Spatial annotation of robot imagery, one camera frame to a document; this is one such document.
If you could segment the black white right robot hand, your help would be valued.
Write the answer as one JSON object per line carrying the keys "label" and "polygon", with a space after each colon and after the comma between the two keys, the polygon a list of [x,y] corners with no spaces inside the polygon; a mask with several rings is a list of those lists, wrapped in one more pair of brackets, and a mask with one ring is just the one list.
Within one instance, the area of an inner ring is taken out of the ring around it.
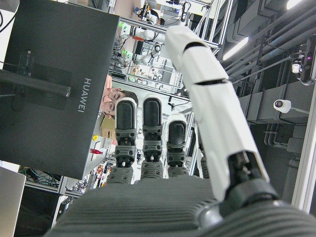
{"label": "black white right robot hand", "polygon": [[185,167],[186,120],[174,114],[163,142],[161,101],[143,102],[144,161],[136,158],[136,103],[116,100],[116,165],[103,188],[87,191],[49,237],[313,237],[315,218],[285,202],[270,184],[228,75],[211,49],[184,26],[169,27],[165,46],[189,90],[203,177]]}

